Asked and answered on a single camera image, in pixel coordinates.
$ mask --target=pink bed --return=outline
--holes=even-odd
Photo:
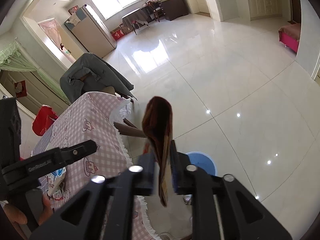
[[[279,41],[288,46],[294,52],[298,52],[301,24],[286,25],[279,29]]]

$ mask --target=white cabinet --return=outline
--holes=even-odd
[[[272,17],[282,13],[281,0],[248,0],[250,18]]]
[[[256,0],[248,0],[248,2],[249,2],[250,17],[259,16],[257,1]]]
[[[258,4],[258,16],[264,16],[266,15],[266,6],[264,0],[257,0]]]

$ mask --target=baseboard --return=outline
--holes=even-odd
[[[258,20],[258,19],[264,19],[264,18],[273,18],[273,17],[280,17],[282,14],[271,14],[271,15],[262,15],[262,16],[256,16],[256,17],[250,17],[250,20]]]

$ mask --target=finger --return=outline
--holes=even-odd
[[[27,223],[27,217],[25,216],[25,214],[23,214],[15,206],[11,204],[6,204],[4,205],[3,210],[11,223],[17,222],[18,224],[22,224],[22,225]]]
[[[19,226],[19,224],[17,222],[13,222],[12,225],[24,240],[28,239],[27,236],[24,234],[24,232],[22,231],[21,227]]]
[[[51,201],[46,195],[42,196],[42,203],[43,203],[43,205],[45,207],[50,207],[51,208]]]
[[[44,209],[38,220],[39,225],[42,225],[53,214],[53,211],[51,209],[51,202],[47,196],[45,195],[43,196],[42,202],[43,202]]]

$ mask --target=dark wooden desk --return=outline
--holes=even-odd
[[[188,9],[183,0],[156,0],[152,1],[159,5],[164,14],[164,17],[168,21],[172,21],[178,17],[188,15]]]

